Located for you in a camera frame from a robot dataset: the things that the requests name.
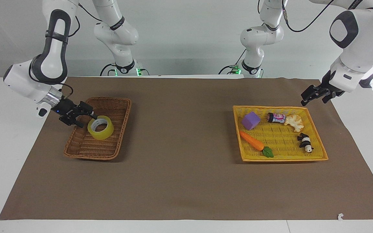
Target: white robotic arm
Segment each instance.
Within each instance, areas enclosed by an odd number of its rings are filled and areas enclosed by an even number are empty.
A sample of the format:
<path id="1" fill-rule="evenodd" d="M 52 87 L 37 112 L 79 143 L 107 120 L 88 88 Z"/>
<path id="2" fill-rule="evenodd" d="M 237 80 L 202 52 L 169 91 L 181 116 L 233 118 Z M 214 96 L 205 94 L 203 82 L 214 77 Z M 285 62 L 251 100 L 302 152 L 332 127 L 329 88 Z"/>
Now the white robotic arm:
<path id="1" fill-rule="evenodd" d="M 93 0 L 93 4 L 103 21 L 95 25 L 96 38 L 113 54 L 121 75 L 136 74 L 138 63 L 132 57 L 130 46 L 138 41 L 138 31 L 120 13 L 116 0 Z"/>
<path id="2" fill-rule="evenodd" d="M 327 5 L 330 0 L 309 0 L 311 3 Z M 368 9 L 373 7 L 373 0 L 334 0 L 332 6 L 340 6 L 344 9 Z"/>
<path id="3" fill-rule="evenodd" d="M 93 4 L 103 21 L 95 26 L 96 36 L 109 47 L 116 65 L 121 66 L 120 72 L 133 72 L 136 61 L 128 46 L 136 43 L 138 32 L 125 21 L 115 0 L 93 0 Z M 52 86 L 67 77 L 65 50 L 78 6 L 78 0 L 43 0 L 43 14 L 48 24 L 43 53 L 10 66 L 4 75 L 4 83 L 38 104 L 38 117 L 42 118 L 52 110 L 65 124 L 83 127 L 76 118 L 80 115 L 97 118 L 93 108 L 84 102 L 75 105 Z"/>
<path id="4" fill-rule="evenodd" d="M 245 77 L 257 78 L 264 58 L 263 45 L 275 44 L 283 39 L 283 28 L 279 25 L 283 11 L 282 0 L 266 0 L 260 11 L 263 25 L 251 27 L 241 33 L 241 44 L 247 52 L 239 68 Z"/>
<path id="5" fill-rule="evenodd" d="M 362 3 L 363 6 L 370 5 L 365 1 Z M 322 96 L 326 103 L 345 92 L 352 92 L 358 83 L 366 87 L 361 79 L 373 67 L 373 7 L 342 12 L 330 27 L 330 37 L 343 52 L 330 66 L 322 83 L 317 87 L 309 86 L 301 94 L 303 106 Z"/>
<path id="6" fill-rule="evenodd" d="M 89 115 L 96 118 L 93 108 L 84 102 L 75 105 L 52 86 L 67 77 L 65 50 L 77 6 L 78 0 L 43 0 L 43 14 L 48 24 L 43 53 L 10 66 L 3 80 L 9 88 L 39 105 L 37 116 L 40 118 L 52 110 L 65 124 L 82 127 L 76 117 Z"/>

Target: toy panda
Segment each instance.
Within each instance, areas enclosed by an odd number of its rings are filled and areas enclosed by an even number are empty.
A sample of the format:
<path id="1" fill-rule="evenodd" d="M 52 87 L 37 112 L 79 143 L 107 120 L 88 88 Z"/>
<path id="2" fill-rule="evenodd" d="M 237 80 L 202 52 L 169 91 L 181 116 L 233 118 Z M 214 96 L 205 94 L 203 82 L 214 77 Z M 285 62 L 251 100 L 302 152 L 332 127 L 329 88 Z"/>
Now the toy panda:
<path id="1" fill-rule="evenodd" d="M 301 141 L 299 147 L 304 147 L 306 152 L 311 153 L 314 149 L 311 145 L 311 139 L 309 138 L 309 135 L 301 133 L 300 136 L 297 136 L 297 140 Z"/>

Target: green leaf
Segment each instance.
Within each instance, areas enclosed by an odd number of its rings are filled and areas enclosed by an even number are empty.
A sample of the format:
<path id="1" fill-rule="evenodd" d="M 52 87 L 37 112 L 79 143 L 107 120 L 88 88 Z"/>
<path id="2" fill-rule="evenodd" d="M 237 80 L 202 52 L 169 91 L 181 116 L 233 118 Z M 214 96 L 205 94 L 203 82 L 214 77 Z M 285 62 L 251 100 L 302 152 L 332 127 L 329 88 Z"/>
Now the green leaf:
<path id="1" fill-rule="evenodd" d="M 273 151 L 268 146 L 265 146 L 262 153 L 268 158 L 274 158 Z"/>

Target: yellow tape roll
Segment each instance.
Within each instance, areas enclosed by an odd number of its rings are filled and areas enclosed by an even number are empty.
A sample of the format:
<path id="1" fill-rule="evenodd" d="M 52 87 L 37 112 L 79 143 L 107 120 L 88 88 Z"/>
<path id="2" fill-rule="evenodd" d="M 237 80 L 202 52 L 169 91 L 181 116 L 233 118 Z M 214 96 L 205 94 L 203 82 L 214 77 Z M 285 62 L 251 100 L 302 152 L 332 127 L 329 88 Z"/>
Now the yellow tape roll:
<path id="1" fill-rule="evenodd" d="M 102 131 L 96 131 L 96 128 L 101 124 L 107 124 L 106 128 Z M 103 140 L 112 135 L 114 127 L 110 118 L 107 116 L 98 116 L 96 120 L 90 120 L 89 124 L 87 125 L 87 130 L 95 139 Z"/>

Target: purple cube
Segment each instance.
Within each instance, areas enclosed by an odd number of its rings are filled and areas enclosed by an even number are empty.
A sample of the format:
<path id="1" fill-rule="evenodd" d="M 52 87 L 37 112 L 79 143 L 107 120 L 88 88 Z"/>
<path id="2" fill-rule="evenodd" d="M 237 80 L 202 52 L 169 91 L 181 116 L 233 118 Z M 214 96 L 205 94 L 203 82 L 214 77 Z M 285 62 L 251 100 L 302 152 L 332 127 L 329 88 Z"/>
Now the purple cube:
<path id="1" fill-rule="evenodd" d="M 241 123 L 247 130 L 252 130 L 260 122 L 260 117 L 255 112 L 245 115 Z"/>

